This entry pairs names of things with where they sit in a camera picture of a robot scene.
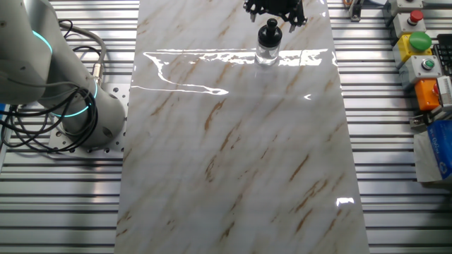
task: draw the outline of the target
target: orange component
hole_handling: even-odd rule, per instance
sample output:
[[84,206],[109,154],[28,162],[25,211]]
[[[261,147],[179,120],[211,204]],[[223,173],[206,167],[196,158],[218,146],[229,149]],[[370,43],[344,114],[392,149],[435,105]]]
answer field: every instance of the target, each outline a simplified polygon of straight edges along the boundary
[[415,85],[417,101],[422,111],[430,111],[439,106],[439,97],[435,93],[436,78],[420,80]]

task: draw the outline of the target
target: red button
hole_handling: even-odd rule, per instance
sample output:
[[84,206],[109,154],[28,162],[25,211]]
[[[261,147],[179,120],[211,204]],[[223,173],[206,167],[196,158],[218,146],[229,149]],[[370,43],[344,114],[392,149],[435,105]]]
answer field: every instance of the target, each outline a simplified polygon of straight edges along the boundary
[[414,23],[421,21],[424,18],[424,14],[421,11],[412,11],[410,14],[410,20]]
[[434,93],[436,96],[439,96],[438,83],[435,83],[435,85],[433,86],[433,93]]

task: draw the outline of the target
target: blue light ring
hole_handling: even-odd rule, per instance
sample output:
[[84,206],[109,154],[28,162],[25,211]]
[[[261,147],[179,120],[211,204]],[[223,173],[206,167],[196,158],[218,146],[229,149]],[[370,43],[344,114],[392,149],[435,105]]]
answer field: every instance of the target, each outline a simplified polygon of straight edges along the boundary
[[34,34],[36,37],[40,38],[40,39],[41,39],[41,40],[49,47],[49,49],[50,49],[50,54],[53,54],[53,53],[54,53],[54,51],[53,51],[53,49],[52,49],[52,46],[50,46],[50,43],[49,43],[42,35],[38,34],[38,33],[35,32],[35,31],[33,31],[33,34]]
[[[94,92],[94,99],[97,97],[97,82],[96,82],[96,81],[95,81],[95,86],[96,86],[96,90],[95,90],[95,92]],[[88,106],[86,106],[84,109],[80,110],[79,112],[77,112],[77,113],[75,113],[75,114],[70,114],[70,115],[67,115],[67,116],[64,116],[64,117],[77,116],[77,115],[82,114],[83,112],[85,112],[86,109],[88,109]],[[58,115],[58,114],[55,114],[55,113],[52,113],[52,114],[53,114],[54,116],[61,117],[61,115]]]

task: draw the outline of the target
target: black bottle cap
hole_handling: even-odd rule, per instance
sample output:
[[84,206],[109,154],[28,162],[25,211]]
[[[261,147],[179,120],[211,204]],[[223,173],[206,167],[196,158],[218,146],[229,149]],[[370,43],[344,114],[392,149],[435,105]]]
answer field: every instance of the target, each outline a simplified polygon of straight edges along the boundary
[[278,27],[278,21],[274,18],[267,20],[267,25],[259,30],[259,44],[264,47],[276,47],[281,43],[282,38],[283,32]]

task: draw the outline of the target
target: marble slab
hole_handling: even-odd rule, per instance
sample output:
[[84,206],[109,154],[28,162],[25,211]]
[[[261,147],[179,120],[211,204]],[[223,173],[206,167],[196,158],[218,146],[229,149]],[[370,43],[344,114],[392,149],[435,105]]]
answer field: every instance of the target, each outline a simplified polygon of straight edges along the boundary
[[242,5],[141,1],[116,254],[369,253],[326,2],[270,68]]

